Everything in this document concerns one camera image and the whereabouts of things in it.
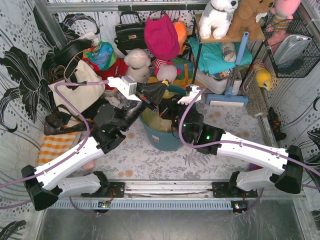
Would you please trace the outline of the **yellow trash bag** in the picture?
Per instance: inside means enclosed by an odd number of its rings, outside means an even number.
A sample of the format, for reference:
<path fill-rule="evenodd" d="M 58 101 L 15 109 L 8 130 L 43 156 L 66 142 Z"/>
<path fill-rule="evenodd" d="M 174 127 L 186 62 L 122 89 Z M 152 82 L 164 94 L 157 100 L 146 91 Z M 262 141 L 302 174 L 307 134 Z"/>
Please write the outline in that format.
<path fill-rule="evenodd" d="M 149 108 L 146 108 L 145 111 L 141 114 L 142 121 L 152 130 L 161 132 L 161 133 L 173 133 L 177 129 L 172 125 L 172 121 L 168 119 L 162 119 L 159 116 L 158 111 L 151 111 Z"/>

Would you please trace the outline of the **teal plastic trash bin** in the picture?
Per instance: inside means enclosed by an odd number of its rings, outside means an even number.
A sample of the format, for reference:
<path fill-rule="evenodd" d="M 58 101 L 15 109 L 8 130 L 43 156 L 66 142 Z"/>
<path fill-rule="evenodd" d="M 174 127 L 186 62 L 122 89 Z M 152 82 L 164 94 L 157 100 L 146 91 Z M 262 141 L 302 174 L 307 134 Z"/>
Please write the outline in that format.
<path fill-rule="evenodd" d="M 186 105 L 177 104 L 176 102 L 172 102 L 173 106 L 167 112 L 164 113 L 164 116 L 167 118 L 162 118 L 159 116 L 159 112 L 153 112 L 149 108 L 140 115 L 140 120 L 145 128 L 147 138 L 149 142 L 158 150 L 170 152 L 177 151 L 183 143 L 179 138 L 179 133 L 175 133 L 177 130 L 173 130 L 173 128 L 178 128 L 177 124 L 173 124 L 172 121 L 178 116 L 182 116 L 184 110 L 187 108 Z M 156 130 L 153 127 L 153 124 L 157 120 L 169 120 L 168 122 L 168 130 Z"/>

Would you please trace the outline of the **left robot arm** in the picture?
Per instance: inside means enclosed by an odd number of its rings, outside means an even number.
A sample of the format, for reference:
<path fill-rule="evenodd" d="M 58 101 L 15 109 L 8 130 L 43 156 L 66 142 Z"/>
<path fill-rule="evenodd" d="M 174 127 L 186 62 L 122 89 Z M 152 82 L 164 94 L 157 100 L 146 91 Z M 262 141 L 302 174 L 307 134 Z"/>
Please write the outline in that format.
<path fill-rule="evenodd" d="M 130 128 L 146 108 L 157 110 L 168 86 L 167 80 L 139 83 L 134 93 L 136 100 L 128 100 L 122 108 L 104 103 L 97 109 L 93 120 L 96 128 L 78 145 L 46 164 L 25 166 L 21 173 L 26 179 L 24 186 L 35 210 L 45 210 L 64 197 L 113 197 L 114 190 L 102 171 L 81 177 L 69 175 L 117 148 L 126 138 L 123 132 Z"/>

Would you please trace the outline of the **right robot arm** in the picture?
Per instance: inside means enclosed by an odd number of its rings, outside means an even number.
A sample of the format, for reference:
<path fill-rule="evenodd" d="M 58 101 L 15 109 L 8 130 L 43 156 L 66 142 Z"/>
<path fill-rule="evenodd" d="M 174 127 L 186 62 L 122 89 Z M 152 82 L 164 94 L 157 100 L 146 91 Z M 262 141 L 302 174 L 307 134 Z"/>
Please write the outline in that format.
<path fill-rule="evenodd" d="M 273 185 L 278 190 L 299 194 L 302 186 L 304 162 L 299 147 L 276 148 L 247 141 L 221 128 L 204 123 L 204 115 L 196 106 L 190 109 L 180 103 L 181 96 L 163 99 L 159 116 L 170 120 L 183 144 L 205 155 L 234 157 L 259 168 L 232 173 L 228 190 L 235 196 L 255 188 Z"/>

